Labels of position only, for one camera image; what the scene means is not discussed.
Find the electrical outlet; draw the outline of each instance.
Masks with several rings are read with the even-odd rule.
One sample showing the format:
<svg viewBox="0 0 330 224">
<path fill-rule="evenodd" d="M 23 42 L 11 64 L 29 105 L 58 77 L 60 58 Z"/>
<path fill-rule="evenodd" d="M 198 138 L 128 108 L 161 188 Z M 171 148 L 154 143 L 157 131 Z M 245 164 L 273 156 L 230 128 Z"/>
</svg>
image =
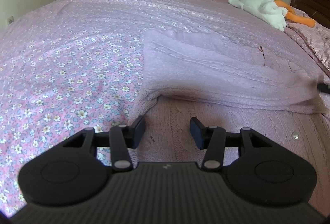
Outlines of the electrical outlet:
<svg viewBox="0 0 330 224">
<path fill-rule="evenodd" d="M 7 26 L 9 26 L 11 23 L 14 23 L 14 16 L 8 17 L 6 19 Z"/>
</svg>

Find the circular pad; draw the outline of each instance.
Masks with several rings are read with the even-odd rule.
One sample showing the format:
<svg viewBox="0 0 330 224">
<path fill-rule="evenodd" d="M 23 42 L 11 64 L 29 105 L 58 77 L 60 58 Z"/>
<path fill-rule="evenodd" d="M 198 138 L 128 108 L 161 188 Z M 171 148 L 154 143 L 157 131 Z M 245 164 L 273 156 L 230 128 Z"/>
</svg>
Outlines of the circular pad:
<svg viewBox="0 0 330 224">
<path fill-rule="evenodd" d="M 293 168 L 283 162 L 267 161 L 256 166 L 255 174 L 263 181 L 281 183 L 293 176 Z"/>
<path fill-rule="evenodd" d="M 54 147 L 25 164 L 18 182 L 29 203 L 68 206 L 97 194 L 107 183 L 106 167 L 88 151 Z"/>
</svg>

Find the knit texture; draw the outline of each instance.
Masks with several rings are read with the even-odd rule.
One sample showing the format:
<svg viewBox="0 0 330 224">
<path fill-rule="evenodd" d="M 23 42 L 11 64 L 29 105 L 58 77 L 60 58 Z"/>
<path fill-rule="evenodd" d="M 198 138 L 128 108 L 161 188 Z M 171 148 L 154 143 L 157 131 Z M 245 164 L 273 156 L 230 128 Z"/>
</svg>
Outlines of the knit texture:
<svg viewBox="0 0 330 224">
<path fill-rule="evenodd" d="M 205 150 L 196 147 L 189 132 L 191 117 L 197 117 L 205 126 L 221 126 L 228 132 L 253 128 L 309 161 L 317 171 L 310 204 L 322 214 L 330 214 L 330 128 L 322 114 L 244 109 L 161 96 L 145 114 L 146 131 L 138 148 L 130 150 L 133 162 L 196 161 L 200 165 Z M 292 138 L 293 132 L 298 133 L 298 140 Z M 224 165 L 237 158 L 237 148 L 226 148 Z"/>
<path fill-rule="evenodd" d="M 327 111 L 316 81 L 265 46 L 235 44 L 218 33 L 148 30 L 144 83 L 133 109 L 143 115 L 165 95 L 231 107 Z"/>
</svg>

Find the orange plush legs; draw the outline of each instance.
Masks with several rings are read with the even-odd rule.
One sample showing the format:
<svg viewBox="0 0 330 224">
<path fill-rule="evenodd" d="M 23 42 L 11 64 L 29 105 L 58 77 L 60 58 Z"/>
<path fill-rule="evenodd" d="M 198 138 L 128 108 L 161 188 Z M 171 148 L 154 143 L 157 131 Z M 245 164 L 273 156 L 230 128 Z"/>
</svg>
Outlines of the orange plush legs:
<svg viewBox="0 0 330 224">
<path fill-rule="evenodd" d="M 276 3 L 277 7 L 284 7 L 284 8 L 286 8 L 291 14 L 294 14 L 294 15 L 296 14 L 296 13 L 294 12 L 294 9 L 293 9 L 289 4 L 285 3 L 284 1 L 282 1 L 282 0 L 275 0 L 274 2 Z"/>
<path fill-rule="evenodd" d="M 291 21 L 296 23 L 307 25 L 308 27 L 315 27 L 316 21 L 314 19 L 296 15 L 294 9 L 281 0 L 275 0 L 274 2 L 278 7 L 284 7 L 288 10 L 285 18 L 290 19 Z"/>
<path fill-rule="evenodd" d="M 308 27 L 315 27 L 316 21 L 312 18 L 293 15 L 290 12 L 286 13 L 285 18 L 290 19 L 293 22 L 307 25 Z"/>
</svg>

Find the bed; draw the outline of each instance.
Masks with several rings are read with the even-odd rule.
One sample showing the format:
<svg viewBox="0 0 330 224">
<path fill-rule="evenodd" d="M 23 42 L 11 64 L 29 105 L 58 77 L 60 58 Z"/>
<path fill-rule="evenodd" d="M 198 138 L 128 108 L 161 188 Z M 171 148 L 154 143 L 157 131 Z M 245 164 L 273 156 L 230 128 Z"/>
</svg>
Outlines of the bed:
<svg viewBox="0 0 330 224">
<path fill-rule="evenodd" d="M 290 5 L 304 11 L 324 27 L 330 28 L 330 0 L 291 0 Z"/>
<path fill-rule="evenodd" d="M 217 32 L 242 46 L 271 44 L 310 76 L 328 81 L 327 67 L 295 25 L 282 33 L 227 0 L 55 1 L 0 33 L 0 210 L 6 215 L 25 203 L 17 183 L 24 163 L 83 128 L 103 132 L 133 120 L 143 85 L 143 34 L 150 28 Z M 249 126 L 308 160 L 318 173 L 310 204 L 330 213 L 327 115 L 160 97 L 146 114 L 147 131 L 139 148 L 130 151 L 132 159 L 200 162 L 203 151 L 188 128 L 194 116 L 229 132 Z M 109 152 L 97 153 L 106 165 Z M 227 153 L 227 163 L 237 158 Z"/>
</svg>

